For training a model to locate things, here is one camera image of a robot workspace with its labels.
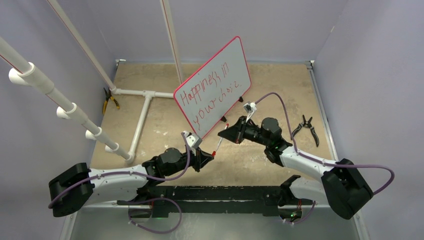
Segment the red whiteboard marker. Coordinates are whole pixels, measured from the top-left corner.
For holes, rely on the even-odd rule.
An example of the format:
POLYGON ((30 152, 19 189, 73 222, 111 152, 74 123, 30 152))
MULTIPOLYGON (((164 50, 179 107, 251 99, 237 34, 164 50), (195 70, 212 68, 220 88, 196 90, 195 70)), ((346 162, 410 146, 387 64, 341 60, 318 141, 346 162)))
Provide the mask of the red whiteboard marker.
MULTIPOLYGON (((224 127, 223 130, 226 130, 228 127, 229 127, 229 123, 226 123, 226 125, 225 125, 225 127, 224 127)), ((219 141, 217 143, 217 146, 216 146, 216 149, 215 149, 215 153, 218 152, 218 150, 219 150, 219 148, 220 148, 220 146, 222 144, 223 139, 224 139, 223 137, 219 137, 219 141)))

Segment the red framed whiteboard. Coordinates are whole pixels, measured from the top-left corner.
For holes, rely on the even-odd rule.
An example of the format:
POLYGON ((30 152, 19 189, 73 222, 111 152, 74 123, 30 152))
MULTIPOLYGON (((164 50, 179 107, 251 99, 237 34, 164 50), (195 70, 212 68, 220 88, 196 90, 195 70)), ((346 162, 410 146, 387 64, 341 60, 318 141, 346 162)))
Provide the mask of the red framed whiteboard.
POLYGON ((173 92, 173 99, 204 138, 251 86, 242 40, 235 36, 173 92))

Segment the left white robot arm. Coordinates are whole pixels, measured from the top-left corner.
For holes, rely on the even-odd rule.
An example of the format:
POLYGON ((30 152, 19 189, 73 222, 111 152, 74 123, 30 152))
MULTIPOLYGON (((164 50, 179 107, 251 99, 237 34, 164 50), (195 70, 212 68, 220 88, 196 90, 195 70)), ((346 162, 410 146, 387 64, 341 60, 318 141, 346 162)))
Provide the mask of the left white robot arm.
POLYGON ((176 180, 188 168, 199 172, 214 157, 199 147, 184 153, 168 148, 142 164, 127 168, 94 169, 85 162, 77 163, 48 183, 51 198, 48 208, 58 218, 84 206, 109 201, 134 201, 142 205, 149 199, 147 188, 176 180))

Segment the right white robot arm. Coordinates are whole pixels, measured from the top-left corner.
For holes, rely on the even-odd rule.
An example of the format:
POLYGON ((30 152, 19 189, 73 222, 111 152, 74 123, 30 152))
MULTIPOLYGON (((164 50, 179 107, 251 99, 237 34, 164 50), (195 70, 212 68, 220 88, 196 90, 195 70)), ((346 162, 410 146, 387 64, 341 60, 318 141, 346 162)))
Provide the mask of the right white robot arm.
POLYGON ((296 200, 311 200, 329 205, 338 216, 349 220, 374 196, 352 161, 323 159, 318 163, 313 160, 314 155, 296 152, 294 145, 282 137, 282 129, 275 118, 266 117, 261 125, 256 125, 241 116, 234 125, 217 135, 235 144, 249 140, 263 145, 264 154, 271 163, 307 175, 307 178, 292 175, 280 185, 277 202, 280 207, 296 200))

